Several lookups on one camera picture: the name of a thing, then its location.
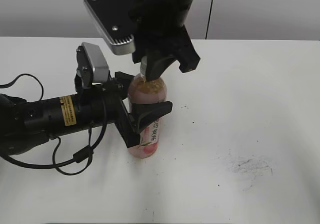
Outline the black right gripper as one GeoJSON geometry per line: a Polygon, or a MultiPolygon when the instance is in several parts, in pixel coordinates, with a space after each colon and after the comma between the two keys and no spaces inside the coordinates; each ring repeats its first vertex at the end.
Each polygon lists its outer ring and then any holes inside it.
{"type": "Polygon", "coordinates": [[[145,77],[153,81],[175,61],[188,73],[197,68],[200,56],[185,27],[193,0],[135,0],[130,16],[137,23],[133,63],[147,56],[145,77]]]}

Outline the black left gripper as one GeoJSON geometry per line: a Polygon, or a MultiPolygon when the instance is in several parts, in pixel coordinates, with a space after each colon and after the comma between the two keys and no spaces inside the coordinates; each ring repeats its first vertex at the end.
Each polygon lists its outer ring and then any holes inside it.
{"type": "Polygon", "coordinates": [[[140,144],[140,134],[149,125],[171,113],[173,104],[164,101],[153,104],[132,104],[131,117],[123,103],[134,75],[115,72],[115,78],[109,77],[105,83],[92,85],[89,89],[82,87],[80,77],[74,79],[77,106],[76,122],[82,128],[115,124],[127,148],[140,144]]]}

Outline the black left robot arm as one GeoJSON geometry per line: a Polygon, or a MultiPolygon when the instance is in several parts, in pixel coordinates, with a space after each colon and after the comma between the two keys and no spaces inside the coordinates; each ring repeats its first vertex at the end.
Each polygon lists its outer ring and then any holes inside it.
{"type": "Polygon", "coordinates": [[[8,155],[22,154],[56,136],[103,124],[115,124],[128,148],[138,146],[140,133],[169,114],[173,104],[169,101],[133,104],[128,112],[123,100],[132,79],[131,75],[116,72],[106,83],[84,89],[80,77],[76,77],[76,94],[35,102],[2,94],[1,149],[8,155]]]}

